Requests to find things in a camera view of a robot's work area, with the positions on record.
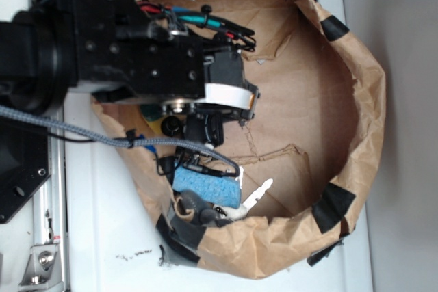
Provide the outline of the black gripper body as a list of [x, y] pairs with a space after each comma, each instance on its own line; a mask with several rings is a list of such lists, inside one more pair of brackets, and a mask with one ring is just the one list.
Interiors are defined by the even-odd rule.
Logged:
[[[135, 0], [32, 0], [38, 69], [54, 89], [50, 106], [74, 91], [100, 103], [159, 105], [164, 114], [252, 119], [259, 90], [244, 75], [241, 53], [255, 49], [254, 33], [209, 11]], [[250, 90], [253, 105], [205, 103], [206, 83]]]

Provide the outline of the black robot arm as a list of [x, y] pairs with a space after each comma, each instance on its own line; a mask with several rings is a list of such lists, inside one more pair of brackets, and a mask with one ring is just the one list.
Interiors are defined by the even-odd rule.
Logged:
[[135, 0], [32, 0], [1, 24], [1, 102], [50, 115], [68, 92], [164, 114], [250, 120], [253, 32], [207, 11]]

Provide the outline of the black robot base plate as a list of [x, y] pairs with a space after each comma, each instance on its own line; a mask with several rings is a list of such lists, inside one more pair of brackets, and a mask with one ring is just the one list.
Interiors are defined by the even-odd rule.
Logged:
[[7, 224], [48, 179], [47, 129], [1, 119], [1, 223]]

